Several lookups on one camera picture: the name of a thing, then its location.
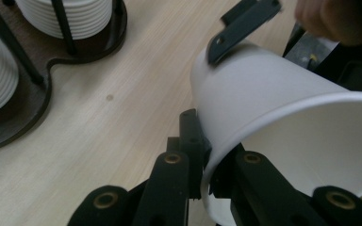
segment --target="brown rack base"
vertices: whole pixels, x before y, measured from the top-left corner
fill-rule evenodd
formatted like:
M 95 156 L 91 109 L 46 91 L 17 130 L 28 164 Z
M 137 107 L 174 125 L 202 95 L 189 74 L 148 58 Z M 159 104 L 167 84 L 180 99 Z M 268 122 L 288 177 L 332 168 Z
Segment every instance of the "brown rack base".
M 43 115 L 51 98 L 52 66 L 58 63 L 93 62 L 122 47 L 127 12 L 122 0 L 113 0 L 113 13 L 109 24 L 93 37 L 75 40 L 75 55 L 67 53 L 63 40 L 50 37 L 32 26 L 17 6 L 7 7 L 0 1 L 0 14 L 44 79 L 43 84 L 33 84 L 25 70 L 20 67 L 19 85 L 8 103 L 0 109 L 2 147 L 26 133 Z

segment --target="brass screw insert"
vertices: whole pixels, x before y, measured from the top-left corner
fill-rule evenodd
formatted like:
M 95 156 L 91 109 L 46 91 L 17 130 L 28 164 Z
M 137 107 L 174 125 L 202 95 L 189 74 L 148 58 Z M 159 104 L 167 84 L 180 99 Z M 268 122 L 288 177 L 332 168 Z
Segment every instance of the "brass screw insert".
M 261 158 L 255 154 L 247 153 L 243 156 L 243 159 L 247 163 L 257 164 L 261 161 Z
M 114 205 L 118 199 L 119 199 L 119 196 L 117 195 L 117 193 L 105 192 L 105 193 L 98 195 L 93 200 L 93 205 L 97 209 L 106 209 L 106 208 L 109 208 L 110 206 Z
M 176 153 L 170 153 L 164 157 L 164 161 L 168 164 L 176 164 L 181 161 L 181 156 Z
M 325 197 L 331 204 L 333 204 L 339 208 L 346 209 L 346 210 L 355 209 L 354 201 L 350 197 L 346 196 L 345 194 L 342 194 L 337 191 L 328 191 L 325 194 Z

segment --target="light wood surface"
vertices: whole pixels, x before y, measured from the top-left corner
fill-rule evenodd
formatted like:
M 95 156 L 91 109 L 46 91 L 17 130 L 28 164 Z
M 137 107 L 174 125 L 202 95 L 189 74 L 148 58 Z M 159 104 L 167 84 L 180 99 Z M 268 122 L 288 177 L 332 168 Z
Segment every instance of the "light wood surface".
M 117 53 L 52 69 L 53 96 L 26 135 L 0 149 L 0 226 L 66 225 L 95 188 L 146 180 L 178 116 L 193 108 L 189 71 L 238 0 L 125 0 L 127 37 Z M 296 0 L 250 40 L 281 55 Z M 189 225 L 214 225 L 200 202 Z

